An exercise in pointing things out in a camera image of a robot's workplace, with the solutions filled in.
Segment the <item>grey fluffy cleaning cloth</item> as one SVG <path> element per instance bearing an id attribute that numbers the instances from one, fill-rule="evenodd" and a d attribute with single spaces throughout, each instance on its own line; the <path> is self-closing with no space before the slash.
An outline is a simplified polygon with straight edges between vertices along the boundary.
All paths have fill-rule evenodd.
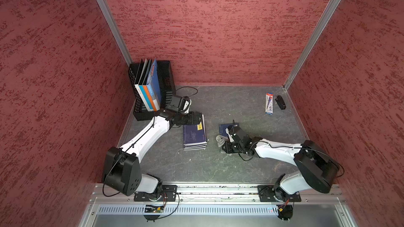
<path id="1" fill-rule="evenodd" d="M 217 145 L 221 148 L 225 143 L 229 141 L 229 139 L 223 135 L 218 135 L 216 137 Z"/>

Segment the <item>purple book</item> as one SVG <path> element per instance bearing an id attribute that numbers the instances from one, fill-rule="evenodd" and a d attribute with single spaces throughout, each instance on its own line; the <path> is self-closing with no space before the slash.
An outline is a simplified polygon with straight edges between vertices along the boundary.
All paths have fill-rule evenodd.
<path id="1" fill-rule="evenodd" d="M 183 145 L 196 146 L 207 144 L 204 115 L 198 125 L 183 126 Z"/>
<path id="2" fill-rule="evenodd" d="M 205 149 L 207 146 L 207 143 L 199 143 L 199 144 L 185 144 L 183 145 L 183 149 L 193 149 L 193 148 L 202 148 Z"/>
<path id="3" fill-rule="evenodd" d="M 184 148 L 183 150 L 191 151 L 191 150 L 205 150 L 205 149 L 206 149 L 206 147 L 193 147 L 193 148 L 189 147 L 189 148 Z"/>

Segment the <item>blue book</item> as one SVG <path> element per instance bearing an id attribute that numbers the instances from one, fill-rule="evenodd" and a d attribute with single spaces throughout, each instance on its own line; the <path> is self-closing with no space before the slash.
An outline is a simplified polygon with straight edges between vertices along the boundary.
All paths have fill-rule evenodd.
<path id="1" fill-rule="evenodd" d="M 226 129 L 228 127 L 232 126 L 239 126 L 239 123 L 234 123 L 234 124 L 220 124 L 219 125 L 219 134 L 222 135 L 223 137 L 228 137 L 228 134 L 226 132 Z"/>

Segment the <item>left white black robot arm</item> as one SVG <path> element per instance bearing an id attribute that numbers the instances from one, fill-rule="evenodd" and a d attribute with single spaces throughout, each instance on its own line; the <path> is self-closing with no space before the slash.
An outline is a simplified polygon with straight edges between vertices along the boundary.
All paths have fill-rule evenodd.
<path id="1" fill-rule="evenodd" d="M 137 192 L 161 193 L 161 180 L 141 171 L 141 162 L 154 143 L 173 126 L 199 125 L 200 112 L 174 112 L 161 109 L 155 112 L 149 124 L 132 140 L 121 147 L 111 147 L 106 153 L 102 174 L 103 186 L 108 186 L 126 196 Z"/>

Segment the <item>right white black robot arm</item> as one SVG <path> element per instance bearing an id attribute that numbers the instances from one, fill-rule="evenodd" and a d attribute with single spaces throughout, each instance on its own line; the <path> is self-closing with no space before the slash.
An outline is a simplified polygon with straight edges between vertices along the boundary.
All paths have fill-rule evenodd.
<path id="1" fill-rule="evenodd" d="M 327 194 L 340 170 L 339 163 L 311 140 L 287 144 L 251 138 L 241 127 L 234 125 L 229 125 L 225 132 L 226 136 L 216 137 L 222 152 L 238 154 L 243 161 L 254 157 L 275 159 L 298 169 L 291 174 L 282 174 L 273 185 L 259 188 L 260 201 L 296 202 L 300 200 L 298 193 L 309 189 Z"/>

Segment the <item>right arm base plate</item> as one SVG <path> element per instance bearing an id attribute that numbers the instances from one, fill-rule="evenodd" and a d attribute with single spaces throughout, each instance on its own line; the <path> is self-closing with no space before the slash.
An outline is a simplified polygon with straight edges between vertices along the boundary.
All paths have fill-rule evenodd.
<path id="1" fill-rule="evenodd" d="M 301 202 L 302 199 L 298 192 L 294 194 L 288 194 L 281 188 L 274 189 L 274 186 L 258 186 L 258 196 L 260 202 L 274 202 L 285 203 L 289 202 Z"/>

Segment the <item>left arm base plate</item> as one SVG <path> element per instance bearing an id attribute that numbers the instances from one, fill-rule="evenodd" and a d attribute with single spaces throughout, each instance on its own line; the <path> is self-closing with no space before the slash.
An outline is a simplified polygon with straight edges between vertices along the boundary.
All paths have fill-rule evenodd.
<path id="1" fill-rule="evenodd" d="M 178 199 L 177 185 L 162 185 L 157 193 L 135 192 L 135 202 L 175 202 Z"/>

